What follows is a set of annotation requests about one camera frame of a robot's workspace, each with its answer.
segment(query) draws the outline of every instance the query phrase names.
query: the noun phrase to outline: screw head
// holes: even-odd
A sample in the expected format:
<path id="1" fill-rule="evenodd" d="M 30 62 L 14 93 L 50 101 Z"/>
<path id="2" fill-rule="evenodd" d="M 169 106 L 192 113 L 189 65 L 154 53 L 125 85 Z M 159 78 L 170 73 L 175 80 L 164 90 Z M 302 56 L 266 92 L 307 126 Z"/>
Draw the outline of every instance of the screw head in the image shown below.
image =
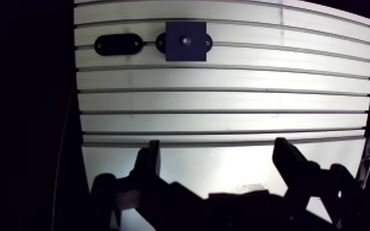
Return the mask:
<path id="1" fill-rule="evenodd" d="M 190 37 L 183 37 L 181 39 L 182 45 L 190 45 L 191 44 L 191 38 Z"/>

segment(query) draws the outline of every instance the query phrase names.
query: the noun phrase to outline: metal wall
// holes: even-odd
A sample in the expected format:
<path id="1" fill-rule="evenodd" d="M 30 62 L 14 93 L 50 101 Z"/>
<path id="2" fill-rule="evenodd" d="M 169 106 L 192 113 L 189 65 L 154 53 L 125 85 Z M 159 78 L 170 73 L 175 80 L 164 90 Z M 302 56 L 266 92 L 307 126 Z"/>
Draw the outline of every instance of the metal wall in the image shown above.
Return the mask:
<path id="1" fill-rule="evenodd" d="M 162 177 L 202 197 L 247 184 L 282 195 L 270 158 L 279 136 L 322 167 L 356 173 L 370 100 L 369 19 L 299 1 L 75 3 L 90 185 L 102 172 L 127 174 L 151 139 L 162 142 Z M 207 22 L 207 62 L 165 61 L 153 42 L 173 20 Z M 117 33 L 148 45 L 129 57 L 95 53 L 98 36 Z M 327 218 L 318 202 L 309 209 Z M 125 214 L 125 230 L 150 229 Z"/>

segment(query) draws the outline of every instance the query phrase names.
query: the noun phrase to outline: black bracket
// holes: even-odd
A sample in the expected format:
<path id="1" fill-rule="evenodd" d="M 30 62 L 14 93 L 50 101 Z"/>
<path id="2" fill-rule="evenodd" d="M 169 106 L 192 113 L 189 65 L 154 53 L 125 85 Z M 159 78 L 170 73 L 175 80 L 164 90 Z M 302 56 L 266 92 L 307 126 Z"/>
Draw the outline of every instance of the black bracket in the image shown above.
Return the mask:
<path id="1" fill-rule="evenodd" d="M 107 34 L 96 39 L 95 51 L 102 56 L 134 55 L 151 44 L 133 33 Z M 166 32 L 156 38 L 155 45 L 166 61 L 206 61 L 213 41 L 205 22 L 166 22 Z"/>
<path id="2" fill-rule="evenodd" d="M 211 194 L 202 199 L 181 184 L 159 177 L 159 142 L 142 148 L 129 176 L 95 178 L 93 228 L 109 230 L 112 211 L 135 208 L 156 230 L 370 230 L 369 200 L 341 165 L 321 170 L 286 139 L 277 138 L 273 161 L 288 186 L 284 197 L 268 191 Z M 321 197 L 333 224 L 308 212 L 311 196 Z"/>
<path id="3" fill-rule="evenodd" d="M 212 45 L 205 22 L 167 22 L 166 33 L 156 39 L 167 61 L 206 61 Z"/>

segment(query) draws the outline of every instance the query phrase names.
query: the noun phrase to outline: black oval mount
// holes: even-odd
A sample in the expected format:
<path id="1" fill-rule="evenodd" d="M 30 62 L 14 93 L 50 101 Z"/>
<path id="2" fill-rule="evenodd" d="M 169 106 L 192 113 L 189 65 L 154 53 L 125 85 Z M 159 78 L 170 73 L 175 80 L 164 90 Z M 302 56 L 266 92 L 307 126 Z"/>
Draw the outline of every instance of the black oval mount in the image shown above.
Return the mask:
<path id="1" fill-rule="evenodd" d="M 134 55 L 143 46 L 144 42 L 137 34 L 107 34 L 95 41 L 95 51 L 102 56 Z"/>

